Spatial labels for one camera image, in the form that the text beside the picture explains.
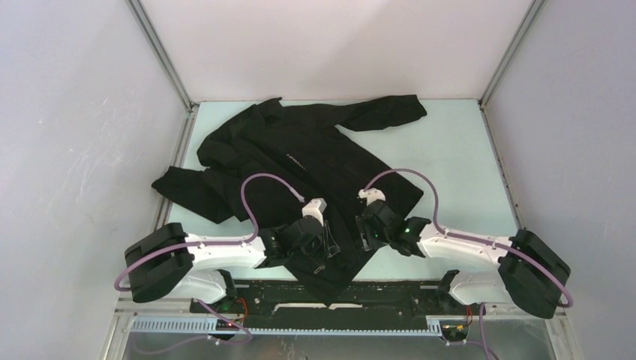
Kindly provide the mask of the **black jacket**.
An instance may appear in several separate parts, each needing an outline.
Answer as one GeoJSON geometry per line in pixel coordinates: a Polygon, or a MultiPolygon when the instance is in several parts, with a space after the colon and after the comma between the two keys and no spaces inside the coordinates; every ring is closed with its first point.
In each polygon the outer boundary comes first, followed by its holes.
{"type": "Polygon", "coordinates": [[[423,192],[344,134],[381,131],[426,116],[414,95],[348,105],[284,106],[273,98],[255,104],[211,132],[197,150],[200,169],[170,167],[152,187],[163,197],[220,224],[254,214],[260,227],[289,224],[298,196],[327,202],[325,219],[340,253],[325,265],[294,256],[286,269],[319,302],[331,304],[373,256],[363,251],[356,216],[358,192],[373,183],[388,206],[407,216],[423,192]]]}

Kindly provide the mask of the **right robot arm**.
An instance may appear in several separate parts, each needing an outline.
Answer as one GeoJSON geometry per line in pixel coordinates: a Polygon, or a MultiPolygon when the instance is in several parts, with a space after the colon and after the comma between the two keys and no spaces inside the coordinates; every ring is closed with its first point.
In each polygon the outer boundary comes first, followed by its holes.
{"type": "Polygon", "coordinates": [[[509,237],[459,232],[428,218],[401,217],[383,200],[369,203],[356,223],[368,250],[389,246],[405,257],[459,262],[436,293],[437,306],[447,314],[464,305],[513,304],[550,319],[562,306],[560,288],[571,269],[534,232],[520,229],[509,237]]]}

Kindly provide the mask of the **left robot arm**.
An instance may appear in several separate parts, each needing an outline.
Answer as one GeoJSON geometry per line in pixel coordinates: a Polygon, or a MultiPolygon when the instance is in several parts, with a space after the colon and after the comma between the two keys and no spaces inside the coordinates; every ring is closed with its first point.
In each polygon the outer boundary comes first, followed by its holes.
{"type": "Polygon", "coordinates": [[[168,223],[124,252],[127,291],[136,303],[196,299],[224,313],[237,302],[230,268],[284,266],[296,256],[322,267],[339,250],[327,222],[312,216],[260,229],[255,238],[194,235],[168,223]]]}

